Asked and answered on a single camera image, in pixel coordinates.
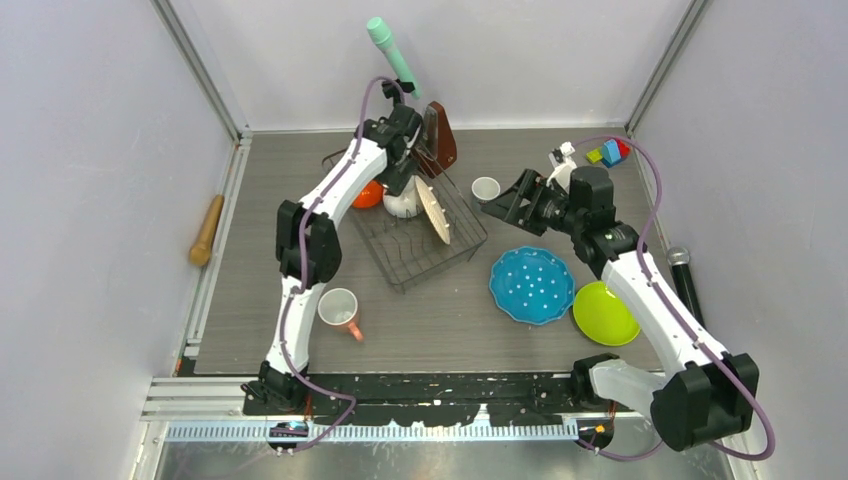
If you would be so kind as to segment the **orange bowl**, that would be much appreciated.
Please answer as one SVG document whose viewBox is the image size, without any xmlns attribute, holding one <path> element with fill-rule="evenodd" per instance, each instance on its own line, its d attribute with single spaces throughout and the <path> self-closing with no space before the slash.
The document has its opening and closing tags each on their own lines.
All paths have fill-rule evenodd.
<svg viewBox="0 0 848 480">
<path fill-rule="evenodd" d="M 354 198 L 352 207 L 356 209 L 369 209 L 382 202 L 385 188 L 375 180 L 370 181 L 363 190 Z"/>
</svg>

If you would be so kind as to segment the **woven bamboo plate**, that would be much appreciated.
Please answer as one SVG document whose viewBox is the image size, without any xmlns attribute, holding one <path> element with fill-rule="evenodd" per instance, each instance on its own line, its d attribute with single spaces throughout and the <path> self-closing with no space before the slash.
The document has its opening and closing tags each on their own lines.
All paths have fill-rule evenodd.
<svg viewBox="0 0 848 480">
<path fill-rule="evenodd" d="M 422 178 L 415 177 L 416 191 L 420 197 L 425 213 L 440 240 L 449 245 L 451 243 L 450 224 L 447 220 L 445 209 L 441 206 L 433 188 Z"/>
</svg>

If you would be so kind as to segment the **blue polka dot plate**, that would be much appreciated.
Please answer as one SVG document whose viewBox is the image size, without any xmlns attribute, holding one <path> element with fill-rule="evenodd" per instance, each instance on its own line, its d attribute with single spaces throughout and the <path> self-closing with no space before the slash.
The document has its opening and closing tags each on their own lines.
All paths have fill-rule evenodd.
<svg viewBox="0 0 848 480">
<path fill-rule="evenodd" d="M 564 317 L 577 293 L 566 262 L 547 249 L 532 246 L 503 253 L 491 267 L 488 288 L 498 309 L 531 326 Z"/>
</svg>

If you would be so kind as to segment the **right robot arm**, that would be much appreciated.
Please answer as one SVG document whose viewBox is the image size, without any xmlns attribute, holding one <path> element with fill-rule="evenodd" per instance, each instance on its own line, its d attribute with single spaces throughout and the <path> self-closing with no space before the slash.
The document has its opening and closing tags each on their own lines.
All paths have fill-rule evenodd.
<svg viewBox="0 0 848 480">
<path fill-rule="evenodd" d="M 640 235 L 617 220 L 605 169 L 576 168 L 567 189 L 527 169 L 482 210 L 537 236 L 569 235 L 577 257 L 624 303 L 661 362 L 663 376 L 612 354 L 576 362 L 570 392 L 577 406 L 591 411 L 611 400 L 637 411 L 675 451 L 749 430 L 758 366 L 748 354 L 730 353 L 682 304 Z"/>
</svg>

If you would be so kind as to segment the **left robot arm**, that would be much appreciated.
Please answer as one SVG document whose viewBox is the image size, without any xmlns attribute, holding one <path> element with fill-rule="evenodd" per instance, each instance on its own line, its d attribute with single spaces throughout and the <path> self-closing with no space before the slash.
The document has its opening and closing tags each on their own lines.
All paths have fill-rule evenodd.
<svg viewBox="0 0 848 480">
<path fill-rule="evenodd" d="M 338 226 L 370 182 L 392 194 L 404 190 L 418 168 L 411 152 L 422 127 L 421 114 L 402 104 L 386 117 L 364 120 L 320 183 L 300 200 L 286 200 L 278 207 L 275 256 L 280 264 L 281 306 L 258 377 L 242 386 L 247 400 L 270 404 L 284 414 L 305 405 L 317 307 L 343 258 Z"/>
</svg>

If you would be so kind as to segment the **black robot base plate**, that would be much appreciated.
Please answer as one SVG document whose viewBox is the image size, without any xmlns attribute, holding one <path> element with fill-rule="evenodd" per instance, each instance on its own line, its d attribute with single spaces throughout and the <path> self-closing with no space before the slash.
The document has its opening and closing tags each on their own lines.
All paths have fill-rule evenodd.
<svg viewBox="0 0 848 480">
<path fill-rule="evenodd" d="M 466 426 L 483 415 L 494 426 L 552 425 L 560 414 L 622 411 L 580 399 L 566 373 L 315 374 L 314 391 L 277 374 L 241 386 L 249 416 L 305 415 L 319 425 Z"/>
</svg>

